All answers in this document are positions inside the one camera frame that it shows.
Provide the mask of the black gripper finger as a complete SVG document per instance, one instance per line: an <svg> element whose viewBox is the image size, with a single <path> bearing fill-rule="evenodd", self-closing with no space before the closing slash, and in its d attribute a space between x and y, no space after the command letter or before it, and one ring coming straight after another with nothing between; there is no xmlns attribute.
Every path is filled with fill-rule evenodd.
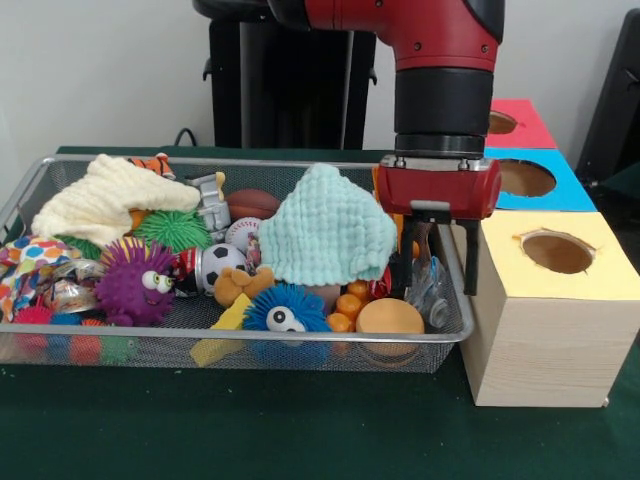
<svg viewBox="0 0 640 480"><path fill-rule="evenodd" d="M403 220L396 287L394 289L394 297L397 299L404 299L412 284L414 220L411 216L404 216Z"/></svg>
<svg viewBox="0 0 640 480"><path fill-rule="evenodd" d="M464 293L476 295L479 272L479 221L464 220L462 226L466 234Z"/></svg>

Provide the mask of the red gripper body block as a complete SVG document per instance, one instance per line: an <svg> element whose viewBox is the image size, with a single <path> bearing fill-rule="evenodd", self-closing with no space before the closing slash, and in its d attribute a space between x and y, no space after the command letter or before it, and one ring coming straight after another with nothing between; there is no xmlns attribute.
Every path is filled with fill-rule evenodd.
<svg viewBox="0 0 640 480"><path fill-rule="evenodd" d="M480 221L491 216L500 188L500 164L490 158L390 154L375 168L375 189L386 212L423 214L440 223Z"/></svg>

